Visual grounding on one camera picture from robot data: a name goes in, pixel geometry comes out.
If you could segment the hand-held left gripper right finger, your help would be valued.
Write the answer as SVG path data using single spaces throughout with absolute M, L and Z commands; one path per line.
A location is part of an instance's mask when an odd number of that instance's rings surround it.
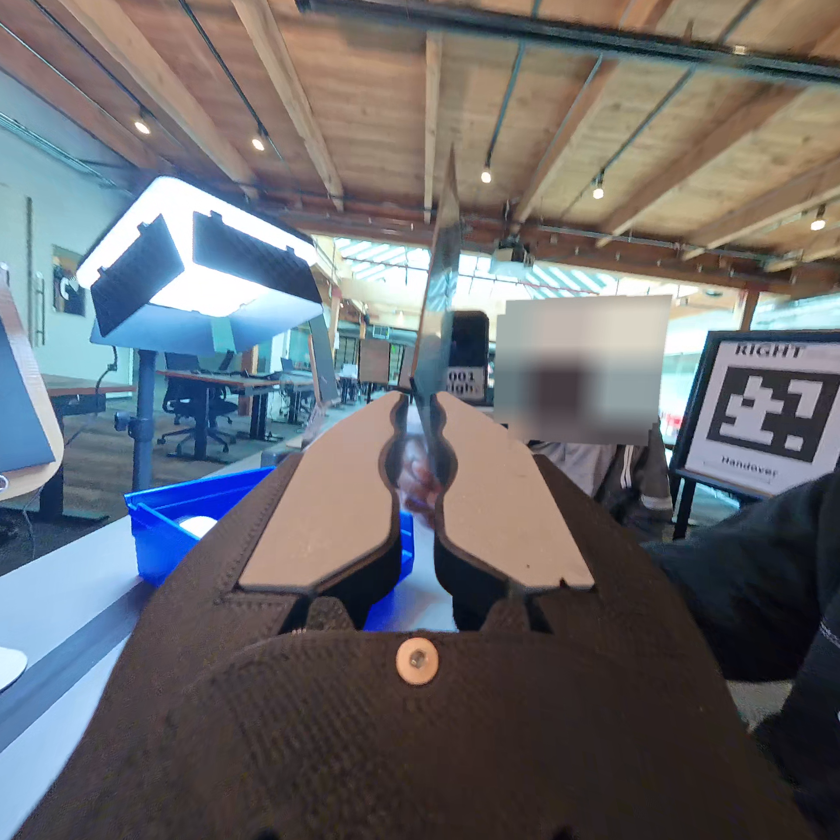
M 476 631 L 510 597 L 529 604 L 592 592 L 595 578 L 529 447 L 446 392 L 429 404 L 429 454 L 440 491 L 434 568 L 455 625 Z

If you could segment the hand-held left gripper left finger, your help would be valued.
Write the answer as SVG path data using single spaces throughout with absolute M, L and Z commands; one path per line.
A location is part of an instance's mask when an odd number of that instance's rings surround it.
M 302 453 L 238 578 L 248 593 L 338 599 L 362 629 L 402 571 L 395 446 L 408 400 L 388 392 Z

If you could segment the dark plate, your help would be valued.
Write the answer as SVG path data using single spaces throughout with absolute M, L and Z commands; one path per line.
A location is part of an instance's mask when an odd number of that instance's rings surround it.
M 424 452 L 435 476 L 430 401 L 444 388 L 450 344 L 447 313 L 453 310 L 463 237 L 456 155 L 455 148 L 451 148 L 437 205 L 411 376 L 411 396 L 418 413 L 419 432 L 409 434 L 409 442 L 404 448 Z

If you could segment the blue plastic bin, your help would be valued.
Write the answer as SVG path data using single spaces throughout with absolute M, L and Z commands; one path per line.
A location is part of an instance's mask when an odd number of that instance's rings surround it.
M 177 526 L 178 518 L 208 516 L 218 522 L 274 470 L 211 475 L 126 494 L 140 578 L 162 585 L 197 544 L 198 540 Z

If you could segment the person's right forearm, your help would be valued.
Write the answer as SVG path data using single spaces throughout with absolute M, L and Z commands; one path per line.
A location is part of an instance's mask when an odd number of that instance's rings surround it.
M 838 693 L 837 470 L 643 548 L 688 605 L 725 679 Z

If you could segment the ceiling projector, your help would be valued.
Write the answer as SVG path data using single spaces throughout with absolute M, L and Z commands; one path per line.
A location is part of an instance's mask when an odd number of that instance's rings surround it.
M 530 247 L 511 239 L 500 242 L 490 256 L 489 273 L 494 277 L 524 280 L 534 266 Z

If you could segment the white flip chart board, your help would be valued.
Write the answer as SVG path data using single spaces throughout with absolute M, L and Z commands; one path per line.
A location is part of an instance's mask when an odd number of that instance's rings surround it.
M 391 345 L 384 339 L 361 339 L 358 381 L 388 385 L 391 380 Z

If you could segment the person's upper body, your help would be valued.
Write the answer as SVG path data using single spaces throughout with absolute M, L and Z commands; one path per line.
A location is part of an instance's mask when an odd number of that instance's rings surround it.
M 637 541 L 662 540 L 674 515 L 668 461 L 659 425 L 643 445 L 528 442 L 577 487 L 631 531 Z

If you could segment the black panel on white stand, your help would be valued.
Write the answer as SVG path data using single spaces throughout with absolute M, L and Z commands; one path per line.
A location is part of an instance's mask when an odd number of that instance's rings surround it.
M 340 403 L 338 378 L 334 367 L 333 348 L 327 323 L 320 314 L 308 322 L 308 351 L 312 388 L 317 412 L 326 416 L 328 410 Z
M 63 456 L 63 433 L 12 292 L 2 280 L 2 501 L 42 488 L 56 474 Z

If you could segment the wooden top desk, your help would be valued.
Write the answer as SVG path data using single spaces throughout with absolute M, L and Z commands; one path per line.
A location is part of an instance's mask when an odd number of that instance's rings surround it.
M 134 394 L 137 390 L 136 385 L 104 384 L 102 380 L 88 381 L 52 374 L 44 374 L 44 382 L 60 432 L 65 430 L 67 417 L 98 415 L 105 411 L 108 395 Z M 61 466 L 38 495 L 35 519 L 49 524 L 87 526 L 107 522 L 109 515 L 65 511 L 65 479 Z
M 164 371 L 162 373 L 165 377 L 173 375 L 177 377 L 189 377 L 191 375 L 185 373 L 175 373 Z M 198 375 L 197 380 L 204 380 L 205 382 L 218 383 L 225 385 L 227 391 L 231 392 L 237 397 L 247 397 L 251 399 L 251 414 L 250 414 L 250 429 L 249 438 L 263 442 L 276 441 L 277 438 L 272 436 L 270 432 L 270 420 L 268 415 L 268 400 L 273 393 L 284 393 L 289 397 L 289 411 L 287 421 L 296 427 L 299 422 L 299 414 L 301 411 L 301 403 L 305 397 L 314 397 L 312 388 L 312 378 L 303 374 L 278 373 L 272 374 L 269 378 L 258 377 L 249 374 L 222 374 L 211 373 L 210 375 Z

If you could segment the black office chair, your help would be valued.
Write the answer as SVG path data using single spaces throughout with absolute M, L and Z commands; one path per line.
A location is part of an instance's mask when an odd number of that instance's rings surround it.
M 217 429 L 217 420 L 222 417 L 229 424 L 233 421 L 232 414 L 237 410 L 235 404 L 227 399 L 228 389 L 225 385 L 197 380 L 198 375 L 210 375 L 195 355 L 183 353 L 165 353 L 165 369 L 172 373 L 185 373 L 192 376 L 166 376 L 162 410 L 173 417 L 175 425 L 183 425 L 185 421 L 193 420 L 193 426 L 179 428 L 173 432 L 164 433 L 157 439 L 157 445 L 164 445 L 169 438 L 180 438 L 175 450 L 167 455 L 172 459 L 186 459 L 183 453 L 185 441 L 193 441 L 193 457 L 205 459 L 207 456 L 207 442 L 212 440 L 219 444 L 224 455 L 229 454 L 229 448 L 236 443 L 236 437 L 222 434 Z

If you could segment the studio softbox light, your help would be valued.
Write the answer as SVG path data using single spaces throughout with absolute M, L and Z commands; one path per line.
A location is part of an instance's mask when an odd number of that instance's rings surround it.
M 307 234 L 172 175 L 156 176 L 81 258 L 91 342 L 139 353 L 133 490 L 151 485 L 157 354 L 240 353 L 321 319 L 317 258 Z

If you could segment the black framed marker sign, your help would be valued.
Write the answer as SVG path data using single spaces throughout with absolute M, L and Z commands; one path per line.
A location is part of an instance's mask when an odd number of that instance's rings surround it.
M 710 331 L 669 462 L 673 539 L 698 486 L 741 504 L 838 467 L 839 331 Z

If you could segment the black-sleeved operator arm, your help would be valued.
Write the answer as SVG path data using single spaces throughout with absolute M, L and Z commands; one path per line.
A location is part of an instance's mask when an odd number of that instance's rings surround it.
M 829 606 L 782 708 L 752 735 L 791 787 L 818 838 L 838 839 L 838 597 Z

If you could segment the dark wall poster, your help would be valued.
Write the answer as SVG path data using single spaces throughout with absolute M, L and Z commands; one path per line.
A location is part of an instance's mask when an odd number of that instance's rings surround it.
M 88 293 L 77 278 L 81 256 L 57 245 L 51 247 L 53 307 L 57 313 L 85 318 Z

